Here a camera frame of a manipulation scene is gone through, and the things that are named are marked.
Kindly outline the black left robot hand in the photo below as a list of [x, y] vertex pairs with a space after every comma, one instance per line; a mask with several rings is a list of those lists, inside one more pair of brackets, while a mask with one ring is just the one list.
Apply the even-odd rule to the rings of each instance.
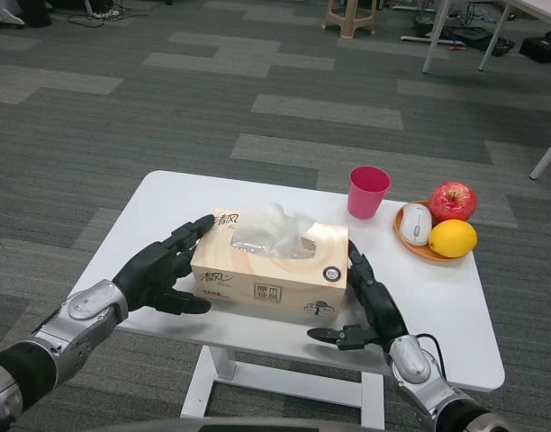
[[204, 298], [174, 289], [177, 280], [192, 273], [191, 260], [199, 240], [212, 228], [214, 216], [205, 215], [175, 229], [133, 256], [113, 278], [129, 311], [150, 307], [173, 314], [205, 314], [212, 305]]

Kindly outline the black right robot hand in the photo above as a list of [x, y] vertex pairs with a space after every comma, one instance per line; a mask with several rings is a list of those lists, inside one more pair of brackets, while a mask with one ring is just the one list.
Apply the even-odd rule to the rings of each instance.
[[348, 242], [348, 287], [361, 305], [367, 327], [359, 324], [345, 325], [342, 329], [311, 328], [309, 338], [335, 345], [341, 351], [364, 349], [366, 345], [380, 346], [385, 353], [392, 342], [409, 334], [404, 318], [393, 297], [375, 274], [365, 254]]

